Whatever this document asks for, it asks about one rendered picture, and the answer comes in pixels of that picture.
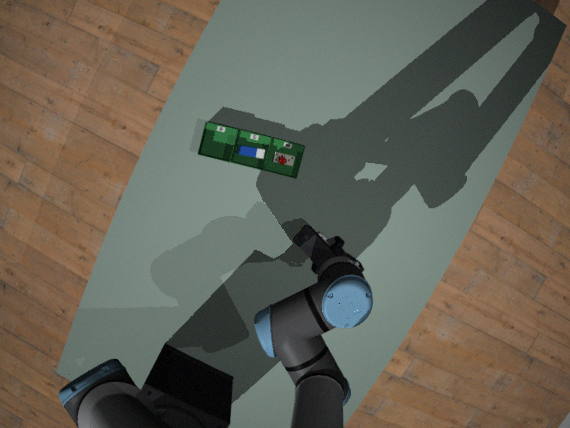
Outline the green rack of three bins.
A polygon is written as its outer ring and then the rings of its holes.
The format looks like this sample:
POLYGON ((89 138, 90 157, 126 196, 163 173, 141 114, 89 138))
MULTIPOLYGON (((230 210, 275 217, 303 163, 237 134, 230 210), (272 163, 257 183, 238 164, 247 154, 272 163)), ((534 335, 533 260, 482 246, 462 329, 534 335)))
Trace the green rack of three bins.
POLYGON ((214 124, 213 122, 205 122, 197 155, 231 162, 235 151, 233 161, 231 163, 296 178, 301 165, 304 149, 305 145, 258 133, 251 133, 225 125, 222 126, 214 124), (238 155, 239 145, 266 149, 264 159, 238 155), (295 156, 293 166, 273 162, 275 152, 295 156), (268 157, 266 157, 267 155, 268 157))

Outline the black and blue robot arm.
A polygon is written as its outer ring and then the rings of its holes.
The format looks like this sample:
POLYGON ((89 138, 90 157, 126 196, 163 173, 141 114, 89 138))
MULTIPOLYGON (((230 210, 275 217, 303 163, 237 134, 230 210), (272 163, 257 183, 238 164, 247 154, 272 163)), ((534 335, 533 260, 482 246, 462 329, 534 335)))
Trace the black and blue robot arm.
MULTIPOLYGON (((291 428, 343 428, 351 389, 321 334, 365 321, 371 287, 360 263, 338 256, 311 226, 293 241, 320 269, 318 282, 259 311, 255 330, 263 350, 279 357, 296 385, 291 428)), ((154 405, 118 359, 102 364, 58 394, 78 428, 205 428, 184 408, 154 405)))

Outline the white domino with black pips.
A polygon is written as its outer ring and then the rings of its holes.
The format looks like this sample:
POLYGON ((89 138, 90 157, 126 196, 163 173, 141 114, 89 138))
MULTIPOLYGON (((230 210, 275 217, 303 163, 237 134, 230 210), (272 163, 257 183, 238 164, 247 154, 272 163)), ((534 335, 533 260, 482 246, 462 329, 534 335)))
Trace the white domino with black pips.
POLYGON ((285 159, 287 159, 287 161, 284 163, 285 165, 293 166, 295 156, 287 155, 287 154, 283 154, 283 153, 279 153, 279 152, 275 152, 273 162, 279 163, 278 160, 281 158, 281 156, 283 156, 285 159))

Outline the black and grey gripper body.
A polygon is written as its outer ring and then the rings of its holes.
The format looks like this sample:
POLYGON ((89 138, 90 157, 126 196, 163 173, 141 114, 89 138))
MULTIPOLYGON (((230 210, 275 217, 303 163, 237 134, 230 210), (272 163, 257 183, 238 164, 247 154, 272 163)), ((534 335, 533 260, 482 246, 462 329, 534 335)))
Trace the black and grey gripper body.
MULTIPOLYGON (((333 243, 330 247, 338 254, 338 256, 348 257, 348 258, 351 257, 351 258, 354 259, 355 262, 358 261, 357 259, 355 259, 354 257, 352 257, 349 253, 346 254, 346 253, 344 252, 344 250, 343 250, 340 246, 337 246, 336 243, 333 243), (350 257, 349 257, 349 256, 350 256, 350 257)), ((359 261, 358 261, 358 262, 359 262, 359 261)), ((359 262, 359 263, 360 263, 360 262, 359 262)), ((363 271, 364 271, 364 268, 363 268, 363 266, 362 266, 361 263, 360 263, 359 267, 360 267, 361 271, 363 272, 363 271)), ((319 268, 318 268, 316 265, 314 266, 314 268, 316 269, 315 272, 318 274, 319 268)))

